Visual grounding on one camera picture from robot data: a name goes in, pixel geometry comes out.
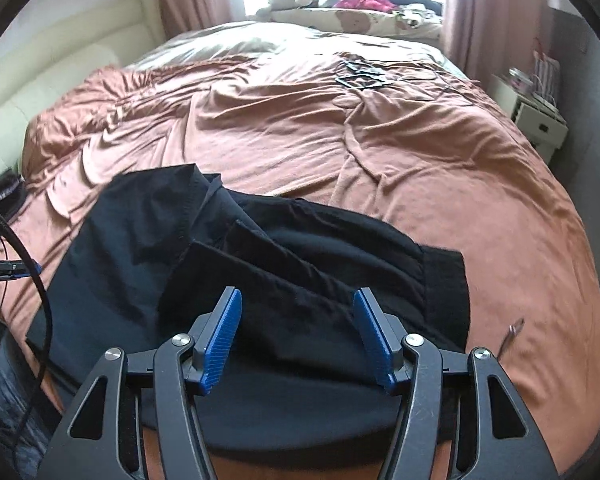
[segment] wrinkled bedsheet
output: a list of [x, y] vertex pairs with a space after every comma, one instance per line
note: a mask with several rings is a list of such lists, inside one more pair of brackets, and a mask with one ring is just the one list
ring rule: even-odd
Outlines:
[[321, 32], [293, 23], [225, 23], [205, 30], [184, 32], [142, 56], [128, 68], [148, 70], [238, 54], [259, 57], [263, 54], [307, 56], [337, 52], [380, 61], [432, 61], [456, 77], [466, 79], [439, 49], [419, 41]]
[[[600, 290], [573, 204], [471, 82], [433, 62], [384, 61], [376, 66], [394, 84], [352, 90], [334, 80], [344, 57], [354, 56], [289, 51], [97, 70], [31, 121], [22, 161], [30, 197], [13, 229], [48, 285], [113, 176], [195, 162], [231, 189], [354, 210], [419, 243], [459, 250], [470, 288], [468, 348], [497, 349], [508, 325], [525, 317], [502, 364], [564, 471], [600, 426]], [[28, 280], [10, 284], [4, 317], [34, 369], [24, 339], [38, 307]], [[45, 392], [60, 407], [51, 381]], [[154, 434], [146, 446], [155, 471]], [[441, 446], [435, 478], [445, 453]], [[220, 478], [273, 475], [215, 463]], [[375, 478], [378, 468], [275, 477]]]

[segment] metal screw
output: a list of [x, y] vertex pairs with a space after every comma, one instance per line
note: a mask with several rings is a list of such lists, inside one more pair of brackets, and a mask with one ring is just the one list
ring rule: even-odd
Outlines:
[[420, 334], [409, 334], [404, 340], [410, 346], [422, 346], [424, 344], [424, 338]]
[[191, 342], [189, 334], [176, 334], [171, 338], [171, 342], [176, 346], [186, 346]]
[[474, 350], [474, 355], [477, 359], [488, 359], [491, 357], [491, 352], [489, 352], [486, 348], [476, 348]]
[[109, 348], [106, 352], [104, 352], [104, 358], [107, 361], [115, 361], [116, 359], [120, 359], [122, 355], [122, 350], [120, 348]]

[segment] white nightstand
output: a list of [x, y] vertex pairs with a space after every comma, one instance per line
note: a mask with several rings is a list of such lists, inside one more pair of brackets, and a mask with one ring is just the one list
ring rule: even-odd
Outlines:
[[548, 164], [569, 131], [561, 115], [531, 96], [519, 94], [494, 75], [491, 76], [487, 94], [516, 123], [538, 155]]

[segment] black cable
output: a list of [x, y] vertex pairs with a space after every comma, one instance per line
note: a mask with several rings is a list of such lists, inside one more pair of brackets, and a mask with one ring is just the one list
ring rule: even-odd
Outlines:
[[45, 341], [42, 346], [42, 352], [41, 352], [40, 358], [39, 358], [40, 369], [38, 370], [38, 375], [36, 377], [36, 384], [34, 385], [33, 392], [31, 393], [31, 396], [29, 397], [29, 402], [27, 403], [27, 407], [24, 411], [24, 414], [22, 415], [22, 419], [20, 420], [20, 423], [16, 430], [16, 434], [13, 439], [13, 443], [11, 444], [13, 466], [17, 471], [18, 465], [17, 465], [16, 449], [18, 447], [18, 441], [20, 440], [20, 437], [22, 436], [22, 432], [24, 431], [24, 428], [27, 425], [27, 421], [29, 420], [31, 412], [33, 411], [33, 406], [36, 402], [36, 398], [40, 394], [40, 391], [42, 389], [42, 381], [45, 377], [46, 365], [47, 365], [48, 358], [49, 358], [49, 351], [51, 350], [51, 338], [53, 335], [53, 319], [52, 319], [51, 305], [49, 303], [49, 298], [48, 298], [48, 295], [46, 294], [45, 285], [42, 283], [42, 279], [40, 278], [40, 274], [38, 273], [38, 268], [36, 266], [36, 263], [33, 261], [32, 257], [30, 256], [29, 252], [27, 251], [26, 247], [23, 245], [23, 243], [18, 238], [18, 235], [15, 232], [13, 232], [13, 230], [11, 229], [9, 224], [7, 224], [7, 222], [4, 220], [4, 218], [2, 218], [1, 215], [0, 215], [0, 234], [8, 241], [8, 243], [16, 251], [16, 253], [18, 253], [18, 256], [20, 257], [20, 259], [22, 260], [24, 265], [27, 267], [27, 270], [29, 271], [29, 273], [31, 275], [31, 279], [33, 280], [33, 284], [36, 286], [36, 290], [38, 291], [38, 294], [40, 295], [40, 301], [42, 302], [42, 311], [45, 316]]
[[[2, 243], [2, 248], [4, 249], [4, 259], [9, 259], [9, 253], [7, 252], [7, 245], [4, 243], [4, 238], [0, 237], [0, 242]], [[4, 305], [4, 298], [7, 296], [7, 286], [9, 282], [4, 282], [4, 289], [2, 290], [2, 297], [0, 298], [0, 314], [2, 313], [2, 306]]]

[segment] white headboard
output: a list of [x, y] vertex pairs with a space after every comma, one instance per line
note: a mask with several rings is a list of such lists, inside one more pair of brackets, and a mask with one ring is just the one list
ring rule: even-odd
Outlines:
[[0, 58], [0, 174], [15, 168], [29, 120], [96, 68], [164, 43], [158, 0], [121, 0], [72, 16]]

